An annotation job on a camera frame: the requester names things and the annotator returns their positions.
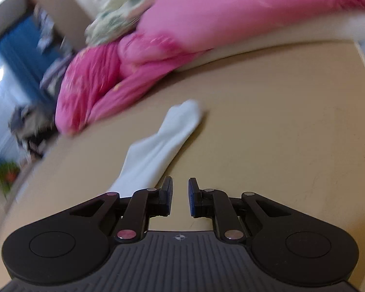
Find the white small garment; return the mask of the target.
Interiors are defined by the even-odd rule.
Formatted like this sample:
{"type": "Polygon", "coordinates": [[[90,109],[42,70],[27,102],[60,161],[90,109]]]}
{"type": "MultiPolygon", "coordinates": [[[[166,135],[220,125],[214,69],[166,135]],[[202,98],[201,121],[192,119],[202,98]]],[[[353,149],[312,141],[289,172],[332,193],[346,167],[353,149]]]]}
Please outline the white small garment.
{"type": "Polygon", "coordinates": [[[130,145],[120,175],[107,192],[125,198],[136,191],[156,187],[203,115],[201,105],[195,100],[172,106],[157,133],[130,145]]]}

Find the pile of dark clothes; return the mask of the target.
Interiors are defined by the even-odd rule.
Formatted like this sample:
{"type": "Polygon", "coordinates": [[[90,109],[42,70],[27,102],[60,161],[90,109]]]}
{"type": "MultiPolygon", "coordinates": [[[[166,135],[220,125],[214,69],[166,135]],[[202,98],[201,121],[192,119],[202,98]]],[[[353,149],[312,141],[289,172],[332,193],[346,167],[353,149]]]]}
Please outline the pile of dark clothes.
{"type": "Polygon", "coordinates": [[[16,106],[8,122],[17,144],[29,155],[42,159],[48,142],[57,134],[55,115],[40,105],[16,106]]]}

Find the potted green plant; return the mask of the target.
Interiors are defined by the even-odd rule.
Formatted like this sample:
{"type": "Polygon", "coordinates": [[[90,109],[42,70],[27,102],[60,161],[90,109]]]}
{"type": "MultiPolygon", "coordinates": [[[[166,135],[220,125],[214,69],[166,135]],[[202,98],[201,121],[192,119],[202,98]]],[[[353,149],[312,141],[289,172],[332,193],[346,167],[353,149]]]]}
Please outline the potted green plant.
{"type": "Polygon", "coordinates": [[[6,196],[12,188],[20,173],[20,168],[16,162],[3,162],[0,164],[0,189],[6,196]]]}

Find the grey plastic storage bin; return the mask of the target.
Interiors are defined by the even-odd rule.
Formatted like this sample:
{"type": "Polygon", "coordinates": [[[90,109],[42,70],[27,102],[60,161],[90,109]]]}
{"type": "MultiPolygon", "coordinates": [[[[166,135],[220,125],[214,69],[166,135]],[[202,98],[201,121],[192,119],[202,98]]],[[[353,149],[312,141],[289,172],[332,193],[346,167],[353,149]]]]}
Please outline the grey plastic storage bin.
{"type": "Polygon", "coordinates": [[[68,55],[56,59],[46,70],[40,82],[40,89],[57,99],[66,70],[74,59],[74,55],[68,55]]]}

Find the window glass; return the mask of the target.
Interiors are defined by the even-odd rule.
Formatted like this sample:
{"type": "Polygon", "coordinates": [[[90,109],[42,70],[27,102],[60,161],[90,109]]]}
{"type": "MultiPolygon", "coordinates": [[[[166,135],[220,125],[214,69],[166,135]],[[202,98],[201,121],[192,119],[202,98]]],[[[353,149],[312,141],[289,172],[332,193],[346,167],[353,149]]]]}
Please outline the window glass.
{"type": "Polygon", "coordinates": [[[6,161],[19,163],[27,156],[10,132],[8,124],[15,108],[29,103],[18,79],[0,55],[0,157],[6,161]]]}

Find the blue right curtain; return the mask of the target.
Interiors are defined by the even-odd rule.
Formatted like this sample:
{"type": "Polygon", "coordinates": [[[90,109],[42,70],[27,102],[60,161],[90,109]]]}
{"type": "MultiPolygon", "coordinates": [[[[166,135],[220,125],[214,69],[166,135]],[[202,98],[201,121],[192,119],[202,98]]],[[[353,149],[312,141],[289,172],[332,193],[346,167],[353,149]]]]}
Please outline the blue right curtain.
{"type": "Polygon", "coordinates": [[[0,55],[15,74],[28,98],[53,110],[56,100],[40,88],[47,69],[60,58],[55,47],[41,51],[40,31],[33,15],[26,14],[0,35],[0,55]]]}

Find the floral white green quilt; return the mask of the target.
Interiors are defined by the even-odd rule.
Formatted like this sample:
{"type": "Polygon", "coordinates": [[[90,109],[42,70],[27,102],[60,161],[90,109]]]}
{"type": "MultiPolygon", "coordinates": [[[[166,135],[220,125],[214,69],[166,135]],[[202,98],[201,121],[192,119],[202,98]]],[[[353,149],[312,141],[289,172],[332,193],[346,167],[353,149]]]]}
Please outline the floral white green quilt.
{"type": "Polygon", "coordinates": [[[88,46],[112,42],[134,29],[155,0],[96,0],[98,13],[85,30],[88,46]]]}

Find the pink quilt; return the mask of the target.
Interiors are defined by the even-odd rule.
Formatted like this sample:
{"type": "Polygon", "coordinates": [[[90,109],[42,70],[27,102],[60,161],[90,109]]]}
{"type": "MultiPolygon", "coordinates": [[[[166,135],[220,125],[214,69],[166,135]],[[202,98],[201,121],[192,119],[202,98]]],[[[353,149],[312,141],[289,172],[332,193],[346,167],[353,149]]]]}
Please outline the pink quilt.
{"type": "Polygon", "coordinates": [[[73,135],[125,110],[206,51],[347,10],[365,10],[365,0],[156,0],[133,32],[75,56],[58,95],[56,127],[73,135]]]}

